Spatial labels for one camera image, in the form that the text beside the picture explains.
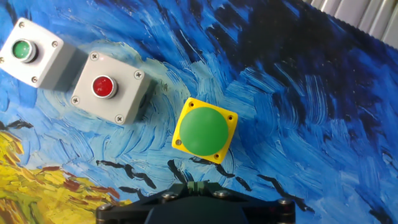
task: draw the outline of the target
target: green button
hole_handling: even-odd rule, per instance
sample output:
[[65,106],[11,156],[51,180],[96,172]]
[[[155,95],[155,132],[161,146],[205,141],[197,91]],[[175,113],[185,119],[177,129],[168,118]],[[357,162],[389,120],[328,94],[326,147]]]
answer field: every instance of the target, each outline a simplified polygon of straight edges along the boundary
[[191,153],[210,156],[223,148],[228,139],[228,125],[217,110],[201,107],[191,110],[180,126],[181,142]]
[[14,54],[14,56],[18,59],[29,57],[29,52],[30,46],[24,40],[17,41],[12,47],[12,54]]

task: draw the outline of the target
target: painted surface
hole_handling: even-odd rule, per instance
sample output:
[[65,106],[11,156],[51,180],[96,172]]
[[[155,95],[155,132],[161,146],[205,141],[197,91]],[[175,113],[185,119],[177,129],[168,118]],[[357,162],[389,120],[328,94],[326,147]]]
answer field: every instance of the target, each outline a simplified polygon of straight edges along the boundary
[[[159,85],[143,122],[117,126],[0,71],[0,222],[91,223],[188,180],[292,197],[297,223],[397,222],[394,49],[294,0],[2,0],[0,45],[19,17]],[[239,115],[220,166],[171,147],[189,96]]]

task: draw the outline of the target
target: white button enclosure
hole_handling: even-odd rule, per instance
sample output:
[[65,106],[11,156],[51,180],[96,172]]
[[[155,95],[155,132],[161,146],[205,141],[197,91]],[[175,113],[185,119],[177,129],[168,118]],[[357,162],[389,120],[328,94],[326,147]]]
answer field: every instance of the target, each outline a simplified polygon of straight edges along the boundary
[[[19,39],[36,46],[37,57],[29,63],[12,54],[12,46]],[[2,47],[0,58],[0,68],[20,81],[35,88],[66,91],[84,65],[87,54],[47,29],[20,18]]]
[[[112,98],[98,98],[93,93],[93,80],[99,76],[112,78],[118,90]],[[117,124],[132,123],[150,98],[152,79],[143,71],[92,52],[83,68],[71,104]]]

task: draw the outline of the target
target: mounting screw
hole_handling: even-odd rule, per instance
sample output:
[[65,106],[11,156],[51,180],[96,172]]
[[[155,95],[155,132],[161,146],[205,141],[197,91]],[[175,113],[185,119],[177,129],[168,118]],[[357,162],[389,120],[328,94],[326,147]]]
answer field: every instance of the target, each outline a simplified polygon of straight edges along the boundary
[[217,190],[213,193],[214,197],[216,198],[226,198],[229,196],[229,192],[227,190]]
[[144,72],[143,71],[138,70],[138,71],[134,72],[134,78],[136,78],[138,80],[143,78],[143,76],[144,76]]
[[165,200],[173,200],[175,198],[177,198],[177,194],[175,194],[174,192],[164,192],[162,194],[162,198],[164,198]]
[[78,105],[78,104],[80,103],[80,99],[79,99],[79,97],[77,97],[77,96],[73,96],[72,99],[70,99],[70,102],[71,102],[73,105]]
[[98,60],[99,57],[100,57],[100,56],[98,55],[98,52],[92,52],[92,53],[90,54],[90,59],[91,59],[92,61]]
[[121,114],[116,115],[116,117],[114,118],[114,120],[115,120],[115,122],[118,123],[118,124],[123,123],[123,121],[124,121],[123,115],[121,115]]
[[107,204],[104,204],[104,205],[100,205],[100,206],[98,207],[98,210],[107,211],[107,210],[111,209],[112,207],[113,207],[112,204],[107,203]]
[[278,200],[278,203],[280,205],[290,205],[292,203],[292,200],[289,198],[281,198]]

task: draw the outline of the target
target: red button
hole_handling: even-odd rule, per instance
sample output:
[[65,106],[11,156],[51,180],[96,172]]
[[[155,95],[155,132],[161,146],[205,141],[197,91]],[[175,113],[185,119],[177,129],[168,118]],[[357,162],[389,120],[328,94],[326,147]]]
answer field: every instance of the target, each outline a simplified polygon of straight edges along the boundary
[[93,82],[94,94],[101,98],[112,97],[116,88],[116,82],[107,76],[97,77]]

